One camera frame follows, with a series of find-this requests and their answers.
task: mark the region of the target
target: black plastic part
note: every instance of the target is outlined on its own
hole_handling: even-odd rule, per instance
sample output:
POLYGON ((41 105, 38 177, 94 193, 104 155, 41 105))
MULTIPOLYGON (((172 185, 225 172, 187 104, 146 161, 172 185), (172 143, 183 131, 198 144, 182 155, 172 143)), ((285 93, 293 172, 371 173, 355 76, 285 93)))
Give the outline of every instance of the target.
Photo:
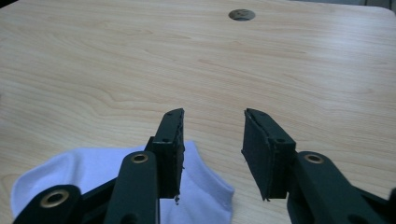
POLYGON ((288 191, 288 211, 291 222, 293 224, 314 224, 315 218, 294 175, 290 176, 288 191))
POLYGON ((387 217, 391 223, 396 223, 396 189, 390 192, 389 200, 387 202, 387 217))
MULTIPOLYGON (((315 223, 386 223, 327 157, 315 152, 300 152, 292 171, 315 223)), ((290 199, 296 197, 292 192, 290 199)))
POLYGON ((180 194, 181 172, 184 161, 182 108, 163 115, 160 127, 145 151, 157 157, 160 198, 175 198, 180 194))
POLYGON ((287 170, 296 143, 267 114, 247 109, 242 154, 260 189, 262 199, 286 198, 287 170))
POLYGON ((105 184, 90 190, 82 195, 84 216, 81 221, 83 224, 103 223, 105 214, 113 193, 117 178, 114 178, 105 184))
POLYGON ((81 194, 73 185, 57 185, 37 194, 14 224, 75 224, 81 221, 81 194))
POLYGON ((160 223, 157 162, 149 151, 134 152, 122 161, 105 224, 160 223))
POLYGON ((18 1, 18 0, 2 0, 2 1, 0 2, 0 8, 6 7, 6 6, 8 6, 9 4, 14 3, 14 2, 16 2, 16 1, 18 1))

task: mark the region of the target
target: wood grain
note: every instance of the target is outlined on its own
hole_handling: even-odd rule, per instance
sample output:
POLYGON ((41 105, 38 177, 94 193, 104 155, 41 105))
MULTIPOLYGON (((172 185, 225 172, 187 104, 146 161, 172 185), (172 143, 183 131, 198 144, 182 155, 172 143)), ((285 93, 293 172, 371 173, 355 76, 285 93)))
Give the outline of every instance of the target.
POLYGON ((247 107, 362 189, 396 187, 396 20, 289 1, 20 0, 0 9, 0 223, 15 179, 74 147, 134 147, 184 107, 185 138, 236 189, 233 223, 290 223, 240 149, 247 107), (232 21, 237 8, 252 21, 232 21))

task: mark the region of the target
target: screw hole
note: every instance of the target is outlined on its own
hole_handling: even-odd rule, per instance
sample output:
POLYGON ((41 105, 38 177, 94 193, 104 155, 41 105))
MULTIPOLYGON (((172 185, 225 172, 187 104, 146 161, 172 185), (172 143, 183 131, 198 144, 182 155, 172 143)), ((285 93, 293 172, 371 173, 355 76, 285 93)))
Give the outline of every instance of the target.
POLYGON ((69 197, 69 192, 64 189, 56 189, 41 199, 40 205, 44 208, 56 207, 66 201, 69 197))
POLYGON ((228 16, 235 21, 251 21, 256 17, 256 14, 247 9, 236 9, 231 11, 228 16))
POLYGON ((149 157, 145 154, 138 154, 132 157, 132 162, 134 163, 142 163, 149 159, 149 157))
POLYGON ((308 160, 312 163, 321 164, 324 162, 324 160, 318 155, 308 154, 308 155, 305 155, 304 157, 306 160, 308 160))

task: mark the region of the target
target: white cloth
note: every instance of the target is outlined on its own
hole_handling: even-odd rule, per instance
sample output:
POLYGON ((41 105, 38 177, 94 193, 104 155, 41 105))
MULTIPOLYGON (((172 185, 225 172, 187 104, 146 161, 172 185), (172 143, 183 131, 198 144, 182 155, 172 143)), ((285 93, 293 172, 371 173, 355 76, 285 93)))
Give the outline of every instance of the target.
MULTIPOLYGON (((106 183, 118 175, 126 155, 144 148, 77 148, 51 158, 14 183, 14 217, 39 192, 52 186, 75 185, 83 194, 106 183)), ((161 199, 161 223, 231 223, 233 187, 203 163, 192 141, 185 142, 185 148, 179 205, 173 199, 161 199)))

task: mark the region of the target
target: tabletop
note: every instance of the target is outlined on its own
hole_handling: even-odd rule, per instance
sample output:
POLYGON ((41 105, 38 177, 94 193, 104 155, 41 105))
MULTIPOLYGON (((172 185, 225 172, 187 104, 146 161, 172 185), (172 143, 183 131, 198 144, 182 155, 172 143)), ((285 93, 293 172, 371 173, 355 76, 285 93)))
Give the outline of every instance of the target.
POLYGON ((13 182, 75 147, 135 147, 183 107, 185 139, 235 187, 233 223, 290 223, 241 148, 244 110, 359 188, 396 187, 396 19, 290 1, 20 0, 0 9, 0 222, 13 182), (255 17, 234 21, 248 9, 255 17))

